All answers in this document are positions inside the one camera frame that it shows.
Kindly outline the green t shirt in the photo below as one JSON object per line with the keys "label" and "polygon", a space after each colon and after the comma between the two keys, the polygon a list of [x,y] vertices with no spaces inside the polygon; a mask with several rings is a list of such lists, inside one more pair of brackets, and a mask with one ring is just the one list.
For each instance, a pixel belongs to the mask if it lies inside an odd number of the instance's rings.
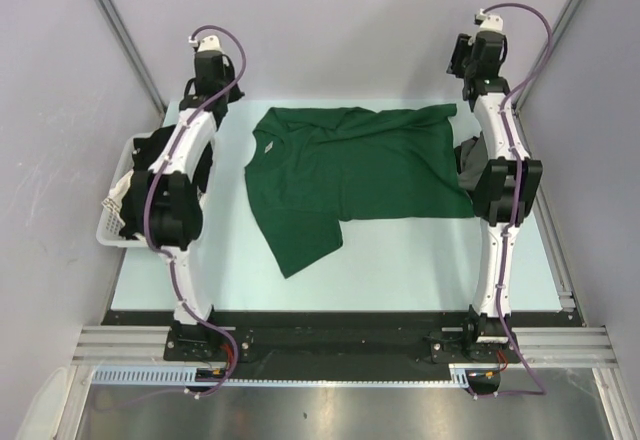
{"label": "green t shirt", "polygon": [[340,249],[343,222],[473,217],[458,183],[456,113],[453,104],[269,108],[253,130],[245,182],[282,275]]}

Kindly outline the white plastic basket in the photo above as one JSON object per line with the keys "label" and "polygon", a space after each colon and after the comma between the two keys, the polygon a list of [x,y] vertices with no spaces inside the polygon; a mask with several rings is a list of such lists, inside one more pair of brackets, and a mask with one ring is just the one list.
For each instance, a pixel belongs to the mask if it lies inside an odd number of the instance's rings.
{"label": "white plastic basket", "polygon": [[146,248],[146,242],[142,237],[128,240],[119,234],[124,222],[119,216],[120,204],[116,200],[111,200],[111,191],[116,189],[120,180],[123,177],[127,177],[129,171],[133,168],[134,141],[146,139],[150,136],[150,132],[139,133],[131,136],[125,142],[111,181],[109,193],[102,201],[103,210],[96,231],[96,239],[101,245],[116,248]]}

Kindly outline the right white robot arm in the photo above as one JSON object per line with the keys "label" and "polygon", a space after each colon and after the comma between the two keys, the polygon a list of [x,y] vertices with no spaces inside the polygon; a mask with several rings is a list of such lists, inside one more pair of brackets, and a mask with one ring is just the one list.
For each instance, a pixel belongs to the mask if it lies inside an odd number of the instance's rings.
{"label": "right white robot arm", "polygon": [[460,340],[473,361],[515,347],[509,326],[511,266],[543,173],[542,163],[530,157],[519,138],[509,85],[500,75],[506,46],[506,36],[497,31],[461,34],[447,69],[463,81],[463,100],[481,127],[488,156],[472,194],[482,249],[478,285]]}

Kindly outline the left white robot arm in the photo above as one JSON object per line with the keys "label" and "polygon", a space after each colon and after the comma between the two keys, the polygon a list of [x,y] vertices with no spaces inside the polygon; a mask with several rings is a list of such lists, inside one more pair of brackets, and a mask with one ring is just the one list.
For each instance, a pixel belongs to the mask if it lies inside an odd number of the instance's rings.
{"label": "left white robot arm", "polygon": [[232,60],[209,37],[194,48],[174,125],[134,143],[132,175],[120,217],[122,237],[139,240],[163,258],[181,325],[204,323],[212,301],[200,266],[216,134],[230,104],[243,96]]}

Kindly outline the black t shirt in basket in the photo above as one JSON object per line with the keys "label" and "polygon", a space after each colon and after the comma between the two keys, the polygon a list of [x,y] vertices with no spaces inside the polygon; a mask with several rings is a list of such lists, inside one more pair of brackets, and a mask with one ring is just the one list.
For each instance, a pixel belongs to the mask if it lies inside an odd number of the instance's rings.
{"label": "black t shirt in basket", "polygon": [[[150,167],[166,149],[175,129],[174,125],[163,127],[146,139],[134,141],[134,175],[119,213],[124,222],[119,234],[128,240],[144,235],[144,204],[154,176]],[[206,142],[191,174],[167,169],[161,177],[150,212],[150,230],[155,245],[185,248],[200,236],[202,197],[207,192],[213,155],[213,144]]]}

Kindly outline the white t shirt in basket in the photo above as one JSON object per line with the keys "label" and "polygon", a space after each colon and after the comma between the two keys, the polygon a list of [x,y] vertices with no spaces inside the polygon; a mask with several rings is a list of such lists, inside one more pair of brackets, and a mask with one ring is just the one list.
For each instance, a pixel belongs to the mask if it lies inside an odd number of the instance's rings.
{"label": "white t shirt in basket", "polygon": [[101,202],[104,209],[114,214],[119,214],[125,195],[130,189],[134,170],[130,169],[109,190],[107,197]]}

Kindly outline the right aluminium corner post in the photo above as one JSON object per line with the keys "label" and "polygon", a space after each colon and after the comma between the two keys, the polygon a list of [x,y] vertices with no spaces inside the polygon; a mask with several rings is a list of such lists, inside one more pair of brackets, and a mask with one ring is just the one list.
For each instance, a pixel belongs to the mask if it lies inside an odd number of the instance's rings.
{"label": "right aluminium corner post", "polygon": [[536,62],[534,64],[535,67],[544,67],[548,64],[551,59],[551,55],[554,53],[554,50],[559,46],[564,35],[567,33],[583,1],[584,0],[566,0],[552,26],[553,45],[551,47],[551,52],[549,54],[546,54],[545,49],[542,49],[540,54],[536,58]]}

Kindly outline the aluminium corner post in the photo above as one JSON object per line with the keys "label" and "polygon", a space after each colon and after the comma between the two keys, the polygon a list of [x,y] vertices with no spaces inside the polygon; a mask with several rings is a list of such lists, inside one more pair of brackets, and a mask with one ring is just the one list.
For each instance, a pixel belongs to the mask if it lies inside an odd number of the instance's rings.
{"label": "aluminium corner post", "polygon": [[112,36],[123,53],[133,75],[138,80],[154,110],[161,116],[167,111],[167,105],[151,73],[137,47],[130,31],[114,0],[94,0],[96,6],[103,16]]}
{"label": "aluminium corner post", "polygon": [[551,52],[549,54],[546,54],[545,49],[542,49],[540,54],[536,58],[536,62],[534,64],[535,67],[544,67],[548,64],[551,59],[551,55],[554,53],[554,50],[559,46],[564,35],[567,33],[583,1],[584,0],[566,0],[552,26],[553,45],[551,47]]}

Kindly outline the left aluminium corner post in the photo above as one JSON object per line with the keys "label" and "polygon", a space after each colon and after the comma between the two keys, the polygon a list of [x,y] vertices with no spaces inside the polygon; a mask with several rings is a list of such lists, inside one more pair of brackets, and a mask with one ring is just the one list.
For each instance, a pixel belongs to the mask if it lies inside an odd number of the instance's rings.
{"label": "left aluminium corner post", "polygon": [[138,80],[154,110],[161,116],[167,111],[167,105],[151,73],[137,47],[130,31],[114,0],[94,0],[96,6],[103,16],[112,36],[123,53],[133,75]]}

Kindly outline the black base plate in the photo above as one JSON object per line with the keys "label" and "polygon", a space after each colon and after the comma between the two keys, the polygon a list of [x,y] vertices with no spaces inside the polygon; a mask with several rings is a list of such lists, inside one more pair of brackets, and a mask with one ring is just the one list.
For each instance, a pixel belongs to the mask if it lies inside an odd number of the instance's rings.
{"label": "black base plate", "polygon": [[164,361],[224,363],[236,354],[236,380],[393,382],[440,380],[449,365],[520,361],[507,345],[471,337],[464,312],[285,313],[217,312],[213,323],[180,326],[167,311],[109,311],[117,330],[159,328]]}

